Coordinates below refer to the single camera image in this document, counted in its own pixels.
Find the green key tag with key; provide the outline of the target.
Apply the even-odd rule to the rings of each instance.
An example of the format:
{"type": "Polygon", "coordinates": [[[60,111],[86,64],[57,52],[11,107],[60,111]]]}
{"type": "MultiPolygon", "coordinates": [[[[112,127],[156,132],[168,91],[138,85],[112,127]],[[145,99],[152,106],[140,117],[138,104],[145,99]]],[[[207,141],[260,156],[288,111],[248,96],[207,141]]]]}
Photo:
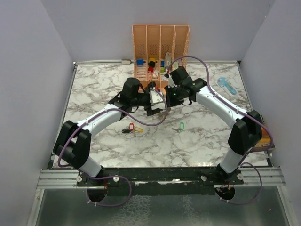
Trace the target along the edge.
{"type": "Polygon", "coordinates": [[[180,132],[184,130],[184,123],[180,122],[179,126],[177,128],[171,128],[172,130],[175,130],[176,132],[180,132]]]}

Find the metal keyring with yellow grip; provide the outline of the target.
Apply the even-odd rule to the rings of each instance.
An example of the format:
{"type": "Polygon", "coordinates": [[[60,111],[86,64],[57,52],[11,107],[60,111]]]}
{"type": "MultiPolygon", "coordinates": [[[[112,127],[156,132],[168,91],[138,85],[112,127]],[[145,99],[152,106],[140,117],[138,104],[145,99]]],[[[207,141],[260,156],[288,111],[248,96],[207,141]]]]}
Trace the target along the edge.
{"type": "Polygon", "coordinates": [[[169,114],[169,111],[168,111],[168,110],[167,110],[167,111],[160,112],[160,113],[158,114],[158,118],[159,118],[160,120],[162,120],[162,119],[164,119],[165,116],[168,115],[168,114],[169,114]]]}

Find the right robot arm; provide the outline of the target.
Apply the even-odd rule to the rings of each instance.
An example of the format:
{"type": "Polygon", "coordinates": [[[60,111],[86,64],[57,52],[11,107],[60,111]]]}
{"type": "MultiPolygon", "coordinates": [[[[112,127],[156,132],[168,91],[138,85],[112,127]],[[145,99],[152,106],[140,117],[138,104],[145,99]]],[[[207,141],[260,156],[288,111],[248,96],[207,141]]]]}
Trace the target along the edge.
{"type": "Polygon", "coordinates": [[[219,96],[204,79],[193,80],[184,67],[165,76],[166,102],[169,107],[182,105],[186,98],[208,108],[221,118],[231,129],[228,139],[229,150],[218,164],[216,179],[227,184],[233,179],[233,172],[247,151],[251,150],[262,138],[260,114],[255,111],[240,109],[222,96],[219,96]]]}

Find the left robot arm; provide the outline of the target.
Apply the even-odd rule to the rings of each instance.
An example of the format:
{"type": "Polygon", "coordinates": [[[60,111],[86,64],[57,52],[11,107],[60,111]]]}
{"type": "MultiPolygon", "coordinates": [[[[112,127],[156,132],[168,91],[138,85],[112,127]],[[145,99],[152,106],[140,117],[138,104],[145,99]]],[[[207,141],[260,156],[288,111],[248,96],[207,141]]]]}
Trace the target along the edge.
{"type": "Polygon", "coordinates": [[[122,90],[102,110],[79,122],[63,123],[53,149],[58,166],[73,167],[86,173],[92,185],[100,185],[104,179],[103,167],[90,157],[91,140],[124,117],[132,117],[133,108],[143,107],[148,115],[159,113],[161,109],[152,107],[166,101],[155,86],[152,82],[144,88],[138,79],[128,78],[122,90]]]}

